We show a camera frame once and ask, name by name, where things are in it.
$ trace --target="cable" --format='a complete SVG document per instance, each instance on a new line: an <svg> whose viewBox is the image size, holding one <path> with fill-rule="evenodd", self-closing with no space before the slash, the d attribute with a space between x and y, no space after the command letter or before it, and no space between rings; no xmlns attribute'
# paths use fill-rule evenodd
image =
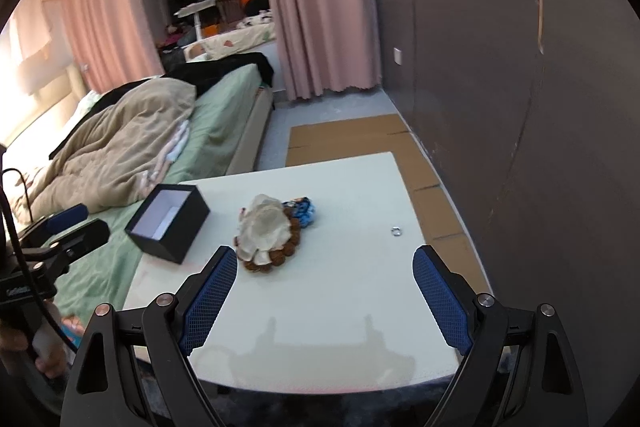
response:
<svg viewBox="0 0 640 427"><path fill-rule="evenodd" d="M49 310L45 306L44 301L40 297L38 293L38 289L36 288L36 283L33 280L33 275L29 271L29 267L27 266L27 261L24 258L24 254L22 253L22 247L20 246L20 239L18 239L18 233L15 230L14 225L14 215L11 212L11 206L9 205L9 200L6 198L4 190L0 187L0 207L2 210L2 215L4 216L4 220L6 221L7 231L9 232L9 238L11 240L11 246L14 249L14 255L16 260L18 261L18 265L20 265L20 269L22 273L27 279L27 284L31 289L31 293L33 293L33 298L35 302L42 312L45 320L49 323L49 326L53 328L56 334L62 339L62 341L66 344L66 346L71 349L74 353L78 352L78 348L74 345L68 336L60 329L60 326L56 322L56 320L51 316Z"/></svg>
<svg viewBox="0 0 640 427"><path fill-rule="evenodd" d="M5 169L4 171L2 171L2 176L4 176L7 172L18 172L18 176L20 176L20 179L22 180L22 186L24 187L24 199L27 200L27 208L29 209L29 218L31 219L31 224L33 224L33 214L31 214L31 203L29 202L29 195L27 193L27 182L24 180L24 176L20 171L18 171L18 169L9 167L8 169Z"/></svg>

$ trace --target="cardboard sheet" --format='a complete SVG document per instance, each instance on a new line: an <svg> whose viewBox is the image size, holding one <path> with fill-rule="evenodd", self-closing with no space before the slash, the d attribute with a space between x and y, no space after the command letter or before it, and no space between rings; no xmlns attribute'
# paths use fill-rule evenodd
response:
<svg viewBox="0 0 640 427"><path fill-rule="evenodd" d="M390 151L409 191L425 241L476 291L489 291L473 247L430 163L396 114L291 129L287 167Z"/></svg>

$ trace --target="small metal nut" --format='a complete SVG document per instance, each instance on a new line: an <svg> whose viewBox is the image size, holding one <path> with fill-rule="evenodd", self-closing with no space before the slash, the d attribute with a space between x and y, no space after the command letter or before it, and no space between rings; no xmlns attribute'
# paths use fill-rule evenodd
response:
<svg viewBox="0 0 640 427"><path fill-rule="evenodd" d="M163 293L162 295L159 295L158 298L156 299L156 304L158 306L168 306L173 301L174 301L174 296L171 295L171 293Z"/></svg>
<svg viewBox="0 0 640 427"><path fill-rule="evenodd" d="M547 317L553 317L556 314L556 310L551 304L542 304L540 306L540 311Z"/></svg>
<svg viewBox="0 0 640 427"><path fill-rule="evenodd" d="M109 306L108 304L100 304L95 309L95 314L98 315L98 317L104 317L107 313L109 313L110 310L111 306Z"/></svg>
<svg viewBox="0 0 640 427"><path fill-rule="evenodd" d="M478 296L478 303L485 308L490 308L495 304L494 296L489 295L488 293L481 293Z"/></svg>

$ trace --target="open box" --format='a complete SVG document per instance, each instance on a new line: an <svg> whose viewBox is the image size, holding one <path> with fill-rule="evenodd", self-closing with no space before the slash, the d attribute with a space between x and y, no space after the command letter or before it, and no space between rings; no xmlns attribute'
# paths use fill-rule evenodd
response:
<svg viewBox="0 0 640 427"><path fill-rule="evenodd" d="M194 185L158 185L125 232L143 252L180 264L208 215Z"/></svg>

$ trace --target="gray floor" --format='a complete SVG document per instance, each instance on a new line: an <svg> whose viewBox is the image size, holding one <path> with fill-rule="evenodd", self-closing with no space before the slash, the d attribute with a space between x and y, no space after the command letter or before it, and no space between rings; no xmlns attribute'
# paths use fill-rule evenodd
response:
<svg viewBox="0 0 640 427"><path fill-rule="evenodd" d="M268 171L285 166L292 127L396 112L396 107L380 88L346 93L327 91L308 102L277 104L264 136L257 170Z"/></svg>

